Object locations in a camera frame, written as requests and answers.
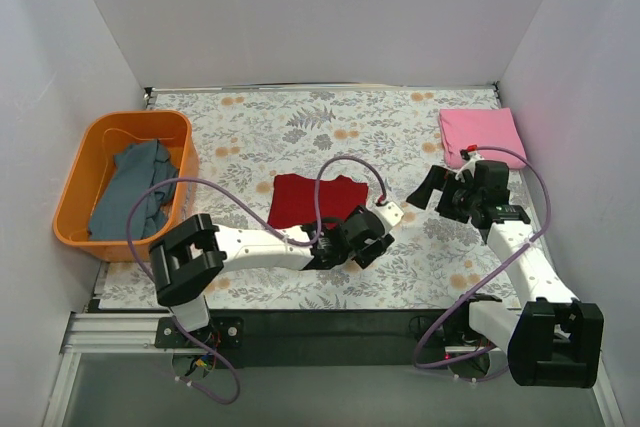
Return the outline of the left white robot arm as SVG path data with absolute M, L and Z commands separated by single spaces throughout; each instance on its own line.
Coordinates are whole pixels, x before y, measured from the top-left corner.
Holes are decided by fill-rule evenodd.
M 157 303 L 178 321 L 178 334 L 193 347 L 215 331 L 204 291 L 221 273 L 258 268 L 330 270 L 348 261 L 367 268 L 394 242 L 391 230 L 403 211 L 387 201 L 358 206 L 341 221 L 294 226 L 274 233 L 236 229 L 198 214 L 149 247 Z

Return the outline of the red t shirt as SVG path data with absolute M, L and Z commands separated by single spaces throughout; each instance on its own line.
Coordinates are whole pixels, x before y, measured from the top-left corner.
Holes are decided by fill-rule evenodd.
M 277 175 L 267 223 L 275 229 L 287 229 L 316 221 L 315 180 L 297 174 Z M 320 182 L 319 209 L 322 218 L 344 221 L 358 206 L 364 205 L 369 188 L 339 175 Z

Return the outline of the grey blue t shirt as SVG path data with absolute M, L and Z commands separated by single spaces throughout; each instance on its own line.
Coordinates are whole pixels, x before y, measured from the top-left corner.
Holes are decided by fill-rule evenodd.
M 176 185 L 164 185 L 136 201 L 152 186 L 178 176 L 168 149 L 158 140 L 128 145 L 114 156 L 115 174 L 90 217 L 93 241 L 141 240 L 155 235 L 167 222 L 163 211 L 174 197 Z

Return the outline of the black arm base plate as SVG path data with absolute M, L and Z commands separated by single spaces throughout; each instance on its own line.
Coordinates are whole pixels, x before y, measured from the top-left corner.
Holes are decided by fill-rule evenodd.
M 412 365 L 441 311 L 214 310 L 193 334 L 234 367 Z

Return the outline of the orange plastic tub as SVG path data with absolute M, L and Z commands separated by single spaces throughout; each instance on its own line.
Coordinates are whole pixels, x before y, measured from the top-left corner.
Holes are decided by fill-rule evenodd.
M 87 128 L 53 219 L 53 232 L 61 243 L 105 262 L 134 260 L 124 240 L 90 239 L 89 220 L 116 172 L 113 156 L 133 143 L 154 139 L 167 148 L 180 175 L 199 174 L 191 122 L 180 112 L 115 112 L 98 118 Z

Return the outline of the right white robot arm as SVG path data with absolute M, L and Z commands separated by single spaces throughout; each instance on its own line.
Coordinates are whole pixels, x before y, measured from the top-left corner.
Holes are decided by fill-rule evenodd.
M 525 209 L 510 201 L 509 169 L 503 162 L 471 160 L 461 171 L 433 166 L 409 204 L 426 208 L 433 192 L 441 196 L 437 213 L 475 227 L 499 259 L 521 311 L 510 311 L 495 296 L 482 293 L 489 274 L 449 307 L 423 334 L 416 348 L 450 318 L 454 336 L 464 344 L 485 338 L 506 354 L 513 380 L 520 386 L 591 388 L 600 361 L 604 316 L 582 302 L 558 277 L 536 242 Z

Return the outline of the floral table cloth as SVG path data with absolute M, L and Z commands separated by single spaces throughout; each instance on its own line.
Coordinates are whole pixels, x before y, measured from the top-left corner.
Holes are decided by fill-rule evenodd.
M 440 111 L 497 110 L 493 90 L 173 92 L 158 95 L 154 108 L 190 120 L 201 177 L 193 209 L 216 223 L 256 228 L 269 212 L 274 178 L 288 173 L 344 175 L 404 206 L 394 244 L 368 268 L 221 274 L 206 291 L 211 308 L 447 308 L 485 276 L 486 293 L 518 306 L 472 226 L 406 205 L 429 168 L 444 161 Z

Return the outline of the folded pink t shirt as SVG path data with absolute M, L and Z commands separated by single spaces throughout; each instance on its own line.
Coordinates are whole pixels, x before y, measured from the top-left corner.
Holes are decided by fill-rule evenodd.
M 442 109 L 438 116 L 444 161 L 459 169 L 465 161 L 460 151 L 471 145 L 501 147 L 525 158 L 526 153 L 508 108 Z

